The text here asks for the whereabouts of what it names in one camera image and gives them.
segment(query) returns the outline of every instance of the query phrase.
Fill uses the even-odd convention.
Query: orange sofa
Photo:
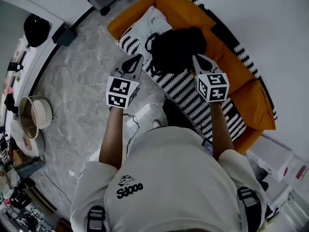
[[[205,55],[215,60],[230,82],[229,96],[242,116],[247,128],[234,141],[235,149],[244,154],[263,130],[275,130],[270,102],[259,80],[212,32],[216,24],[198,6],[189,0],[139,0],[123,11],[107,27],[116,39],[148,10],[155,6],[173,29],[198,27],[207,42]]]

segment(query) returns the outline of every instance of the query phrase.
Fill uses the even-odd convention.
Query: black wire
[[[130,145],[132,139],[134,138],[134,136],[136,135],[136,133],[139,131],[140,125],[139,125],[139,122],[138,122],[138,120],[137,120],[137,118],[136,118],[135,115],[130,115],[130,114],[124,114],[124,115],[125,115],[125,116],[128,116],[128,117],[130,117],[130,118],[132,118],[133,121],[135,122],[135,124],[137,124],[137,126],[138,126],[136,132],[135,132],[134,135],[129,139],[129,142],[128,142],[127,145],[126,145],[126,156],[127,156],[127,153],[128,153],[128,151],[129,151],[129,145]]]
[[[70,204],[72,204],[72,202],[68,199],[66,193],[65,193],[63,190],[61,190],[61,189],[60,189],[60,188],[47,176],[47,174],[45,173],[43,167],[42,167],[42,170],[43,170],[44,174],[46,175],[47,179],[49,179],[49,181],[50,181],[51,183],[53,183],[54,186],[55,186],[56,188],[58,188],[58,190],[61,191],[61,192],[64,194],[64,196],[66,196],[66,198],[67,198],[67,200],[70,202]]]

